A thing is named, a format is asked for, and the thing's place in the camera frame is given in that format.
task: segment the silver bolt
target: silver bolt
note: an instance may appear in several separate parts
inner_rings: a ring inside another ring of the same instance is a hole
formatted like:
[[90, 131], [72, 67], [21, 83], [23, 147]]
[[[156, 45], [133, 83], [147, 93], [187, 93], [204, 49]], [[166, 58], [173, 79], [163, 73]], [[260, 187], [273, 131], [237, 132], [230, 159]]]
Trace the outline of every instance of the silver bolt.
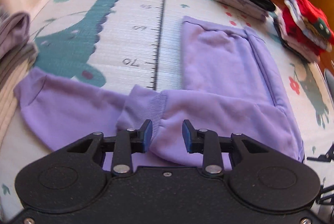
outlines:
[[300, 221], [300, 224], [311, 224], [312, 221], [311, 219], [309, 218], [303, 218], [301, 221]]
[[30, 217], [27, 217], [24, 221], [23, 221], [24, 224], [35, 224], [35, 221], [30, 218]]
[[172, 175], [171, 172], [164, 172], [164, 173], [163, 173], [163, 176], [165, 176], [165, 177], [170, 177], [171, 175]]
[[220, 166], [217, 165], [210, 165], [205, 168], [205, 171], [210, 174], [217, 174], [221, 172], [223, 169]]
[[117, 165], [114, 166], [114, 171], [117, 173], [127, 173], [130, 171], [130, 167], [127, 165]]

